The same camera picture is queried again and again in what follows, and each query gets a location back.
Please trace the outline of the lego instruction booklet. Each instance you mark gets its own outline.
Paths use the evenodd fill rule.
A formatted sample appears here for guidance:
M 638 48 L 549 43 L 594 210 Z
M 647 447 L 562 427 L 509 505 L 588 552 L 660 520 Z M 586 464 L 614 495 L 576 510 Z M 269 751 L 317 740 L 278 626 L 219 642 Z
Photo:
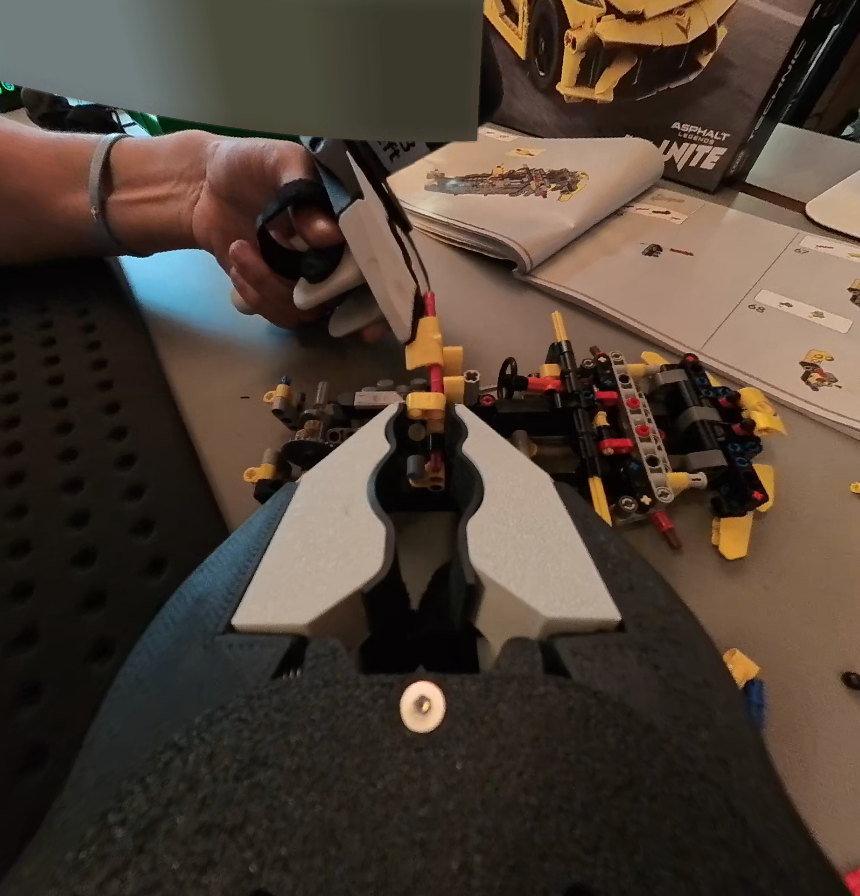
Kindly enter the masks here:
M 860 439 L 860 245 L 661 183 L 652 143 L 481 129 L 391 175 L 417 230 Z

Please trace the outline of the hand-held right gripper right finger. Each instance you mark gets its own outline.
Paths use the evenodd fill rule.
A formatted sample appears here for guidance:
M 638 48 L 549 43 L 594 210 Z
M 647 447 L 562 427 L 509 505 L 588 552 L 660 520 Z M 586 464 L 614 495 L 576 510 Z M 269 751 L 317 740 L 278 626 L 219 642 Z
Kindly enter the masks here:
M 622 622 L 555 482 L 464 405 L 461 452 L 482 497 L 467 520 L 469 562 L 479 579 L 474 626 L 481 667 L 513 639 L 614 632 Z

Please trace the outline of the lego set box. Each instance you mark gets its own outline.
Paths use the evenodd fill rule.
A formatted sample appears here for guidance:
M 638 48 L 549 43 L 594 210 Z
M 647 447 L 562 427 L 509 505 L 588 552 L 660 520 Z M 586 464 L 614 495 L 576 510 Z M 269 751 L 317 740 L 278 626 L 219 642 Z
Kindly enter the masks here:
M 486 1 L 496 125 L 649 140 L 664 176 L 714 192 L 748 170 L 781 104 L 860 2 Z

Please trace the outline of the white board stand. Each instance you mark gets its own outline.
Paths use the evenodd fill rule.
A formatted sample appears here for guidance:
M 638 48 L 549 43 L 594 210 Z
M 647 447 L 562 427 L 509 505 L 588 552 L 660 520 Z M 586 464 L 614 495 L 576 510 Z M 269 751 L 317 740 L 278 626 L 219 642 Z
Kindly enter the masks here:
M 860 169 L 806 203 L 806 217 L 860 241 Z

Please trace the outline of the black perforated panel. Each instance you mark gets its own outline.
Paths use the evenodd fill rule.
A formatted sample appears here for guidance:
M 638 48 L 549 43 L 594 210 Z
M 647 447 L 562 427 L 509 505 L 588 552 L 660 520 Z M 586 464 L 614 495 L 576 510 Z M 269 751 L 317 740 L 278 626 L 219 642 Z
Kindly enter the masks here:
M 0 882 L 228 532 L 118 265 L 0 267 Z

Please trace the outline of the scattered small lego pieces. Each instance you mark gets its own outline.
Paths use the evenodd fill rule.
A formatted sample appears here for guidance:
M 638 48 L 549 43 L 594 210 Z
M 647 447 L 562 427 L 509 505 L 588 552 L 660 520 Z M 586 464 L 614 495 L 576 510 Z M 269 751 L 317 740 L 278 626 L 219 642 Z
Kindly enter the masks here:
M 763 733 L 767 722 L 767 697 L 764 680 L 761 678 L 760 666 L 738 649 L 731 648 L 723 655 L 723 661 L 741 692 L 749 717 L 755 728 Z M 839 679 L 846 689 L 860 693 L 860 674 L 845 670 Z M 847 890 L 852 895 L 860 895 L 860 867 L 854 868 L 844 876 Z

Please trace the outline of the grey wristband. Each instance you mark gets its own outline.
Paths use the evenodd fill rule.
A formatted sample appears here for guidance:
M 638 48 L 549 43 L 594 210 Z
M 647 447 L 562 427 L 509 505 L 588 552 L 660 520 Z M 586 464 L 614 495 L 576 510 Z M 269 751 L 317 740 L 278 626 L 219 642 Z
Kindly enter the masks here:
M 101 136 L 88 166 L 88 210 L 99 247 L 109 257 L 137 256 L 115 235 L 107 213 L 112 151 L 117 143 L 129 138 L 126 133 Z

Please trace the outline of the person's left hand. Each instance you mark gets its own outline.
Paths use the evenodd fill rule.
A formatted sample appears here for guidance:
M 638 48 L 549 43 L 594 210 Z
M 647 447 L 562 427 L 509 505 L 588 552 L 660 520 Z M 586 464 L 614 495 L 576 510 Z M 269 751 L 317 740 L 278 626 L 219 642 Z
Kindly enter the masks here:
M 248 308 L 286 330 L 316 322 L 322 308 L 294 305 L 294 282 L 273 273 L 257 244 L 256 218 L 280 189 L 318 180 L 301 147 L 290 142 L 204 137 L 187 190 L 182 222 L 188 248 L 209 252 Z

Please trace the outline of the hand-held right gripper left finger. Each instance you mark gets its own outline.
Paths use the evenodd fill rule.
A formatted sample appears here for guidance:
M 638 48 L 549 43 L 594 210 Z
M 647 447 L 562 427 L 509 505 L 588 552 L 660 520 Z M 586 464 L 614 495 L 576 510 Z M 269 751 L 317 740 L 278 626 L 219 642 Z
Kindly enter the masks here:
M 376 489 L 403 410 L 382 409 L 300 476 L 231 616 L 234 633 L 403 651 L 413 609 Z

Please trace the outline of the small yellow lego connector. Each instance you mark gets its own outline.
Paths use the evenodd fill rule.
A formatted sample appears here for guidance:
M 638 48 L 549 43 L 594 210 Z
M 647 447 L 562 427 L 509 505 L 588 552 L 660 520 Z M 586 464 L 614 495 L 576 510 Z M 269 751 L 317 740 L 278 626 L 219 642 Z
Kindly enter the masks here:
M 429 388 L 410 392 L 406 414 L 411 420 L 423 421 L 431 433 L 444 430 L 449 405 L 462 403 L 466 393 L 464 350 L 444 345 L 435 294 L 424 293 L 424 315 L 417 323 L 411 342 L 405 346 L 406 369 L 426 369 Z

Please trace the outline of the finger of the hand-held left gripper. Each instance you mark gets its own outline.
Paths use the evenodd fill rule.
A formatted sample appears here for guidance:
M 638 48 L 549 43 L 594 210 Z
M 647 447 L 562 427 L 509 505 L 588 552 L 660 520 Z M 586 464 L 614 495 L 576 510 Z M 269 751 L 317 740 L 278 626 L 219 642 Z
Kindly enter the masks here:
M 405 254 L 406 265 L 413 274 L 417 293 L 420 296 L 425 296 L 425 294 L 433 290 L 431 279 L 426 269 L 424 259 L 414 242 L 412 223 L 407 217 L 399 199 L 390 187 L 386 177 L 382 178 L 382 199 L 388 212 L 391 228 L 396 239 L 400 241 Z
M 382 199 L 387 171 L 372 149 L 346 149 L 346 161 L 356 187 L 353 201 L 337 218 L 364 287 L 337 307 L 337 335 L 354 334 L 384 320 L 404 345 L 415 333 L 419 294 Z

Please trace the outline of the black bundle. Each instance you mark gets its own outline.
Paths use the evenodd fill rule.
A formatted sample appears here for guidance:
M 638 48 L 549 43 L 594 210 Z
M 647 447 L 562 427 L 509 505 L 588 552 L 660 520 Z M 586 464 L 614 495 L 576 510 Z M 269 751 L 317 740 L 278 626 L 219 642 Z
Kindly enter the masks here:
M 21 89 L 29 120 L 37 127 L 57 133 L 125 133 L 119 114 L 110 106 L 72 104 L 65 96 L 31 88 Z

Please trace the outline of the person's left forearm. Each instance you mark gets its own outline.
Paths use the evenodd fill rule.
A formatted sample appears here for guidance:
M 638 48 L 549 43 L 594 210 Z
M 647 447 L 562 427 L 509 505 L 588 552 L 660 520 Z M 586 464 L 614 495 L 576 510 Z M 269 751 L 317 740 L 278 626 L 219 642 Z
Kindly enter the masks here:
M 121 140 L 107 213 L 137 256 L 188 249 L 182 214 L 206 133 Z M 100 137 L 0 119 L 0 266 L 106 257 L 88 210 L 88 166 Z

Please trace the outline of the lego car chassis model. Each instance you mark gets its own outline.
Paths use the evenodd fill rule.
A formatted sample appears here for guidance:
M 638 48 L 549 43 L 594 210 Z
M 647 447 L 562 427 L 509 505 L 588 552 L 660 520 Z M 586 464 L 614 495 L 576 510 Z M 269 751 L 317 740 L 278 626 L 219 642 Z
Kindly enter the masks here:
M 785 427 L 762 391 L 721 385 L 698 356 L 671 364 L 655 352 L 630 363 L 623 354 L 591 347 L 577 357 L 559 312 L 552 314 L 554 340 L 536 372 L 521 375 L 507 357 L 496 386 L 484 387 L 478 371 L 463 366 L 466 393 L 457 405 L 480 420 L 552 478 L 588 500 L 608 525 L 648 521 L 670 547 L 682 542 L 667 508 L 690 489 L 709 493 L 711 543 L 727 560 L 745 557 L 757 512 L 771 509 L 775 474 L 758 461 L 762 437 Z M 441 433 L 406 414 L 410 392 L 429 388 L 381 381 L 327 398 L 320 383 L 307 405 L 285 376 L 263 400 L 290 438 L 267 449 L 244 480 L 261 504 L 327 458 L 333 449 L 382 409 L 404 404 L 396 432 L 404 437 L 383 474 L 381 495 L 395 510 L 442 510 L 455 480 L 455 428 Z

